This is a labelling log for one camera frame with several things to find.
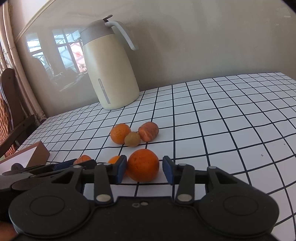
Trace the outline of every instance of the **thermos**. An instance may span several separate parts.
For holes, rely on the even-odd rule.
[[[112,27],[118,28],[132,50],[123,23],[104,19],[92,22],[81,31],[86,68],[101,105],[107,110],[124,107],[139,97],[139,87],[128,56]]]

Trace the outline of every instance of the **wooden chair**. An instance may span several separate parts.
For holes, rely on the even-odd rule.
[[[0,118],[5,119],[8,115],[8,136],[0,144],[0,157],[2,157],[13,145],[17,147],[37,129],[35,125],[35,116],[26,117],[22,109],[17,90],[15,88],[15,71],[13,69],[5,69],[0,77],[0,90],[4,102],[5,111],[0,112]]]

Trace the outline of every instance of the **table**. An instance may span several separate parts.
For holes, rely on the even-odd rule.
[[[159,126],[151,143],[129,148],[109,136],[112,127],[127,123],[132,131],[147,121]],[[280,214],[273,234],[295,240],[296,213],[296,81],[282,73],[241,74],[197,80],[143,91],[132,104],[107,111],[94,103],[48,118],[20,147],[42,141],[50,151],[48,163],[86,154],[98,163],[116,155],[129,157],[147,148],[159,159],[195,169],[217,166],[271,195]],[[112,185],[117,196],[171,196],[160,167],[151,183],[125,177]],[[92,199],[92,186],[85,189]],[[195,199],[205,195],[196,184]]]

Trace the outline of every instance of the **thermos lid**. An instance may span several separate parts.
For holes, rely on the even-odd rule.
[[[112,28],[109,28],[105,25],[108,22],[108,18],[112,17],[110,14],[107,17],[94,21],[89,24],[85,29],[80,32],[80,38],[83,45],[93,41],[97,38],[103,37],[105,35],[114,34]]]

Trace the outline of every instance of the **curtain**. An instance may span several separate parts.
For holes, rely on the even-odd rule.
[[[5,2],[0,7],[0,74],[7,68],[14,69],[17,80],[15,85],[20,93],[22,108],[27,116],[35,115],[36,124],[40,125],[46,120],[46,116],[30,87],[18,56],[12,35],[10,12],[11,7],[8,2]],[[10,131],[10,117],[6,111],[2,96],[0,96],[0,129],[0,142],[2,142]],[[15,148],[12,147],[5,156],[9,156],[14,152]]]

